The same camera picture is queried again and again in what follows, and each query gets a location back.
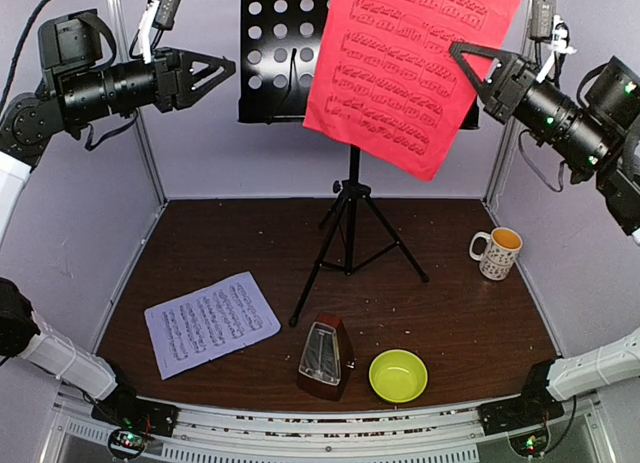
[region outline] mug handle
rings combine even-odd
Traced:
[[[473,252],[473,245],[475,244],[475,242],[479,239],[482,238],[483,240],[487,241],[487,246],[485,248],[485,250],[481,253],[481,254],[477,254]],[[475,261],[481,261],[482,257],[484,256],[485,251],[487,251],[487,248],[489,248],[489,242],[491,241],[491,235],[489,233],[485,233],[484,231],[479,231],[478,233],[476,233],[473,237],[473,239],[471,240],[471,244],[469,245],[469,256],[471,257],[471,259],[475,260]]]

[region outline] bowl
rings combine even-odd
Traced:
[[[427,367],[406,350],[380,353],[369,367],[369,383],[380,398],[390,403],[407,403],[418,398],[427,387]]]

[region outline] musical notation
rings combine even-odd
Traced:
[[[519,2],[332,0],[305,126],[432,178],[475,96],[449,48],[499,46]]]
[[[250,273],[149,308],[145,319],[162,379],[280,330]]]

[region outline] wooden metronome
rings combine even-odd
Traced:
[[[354,368],[353,347],[342,320],[320,313],[300,358],[298,387],[317,398],[338,401]]]

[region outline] white mug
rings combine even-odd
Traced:
[[[474,253],[473,245],[482,238],[487,246],[482,254]],[[522,238],[509,228],[496,228],[489,233],[475,234],[469,246],[469,256],[480,262],[480,272],[493,281],[504,280],[522,249]]]

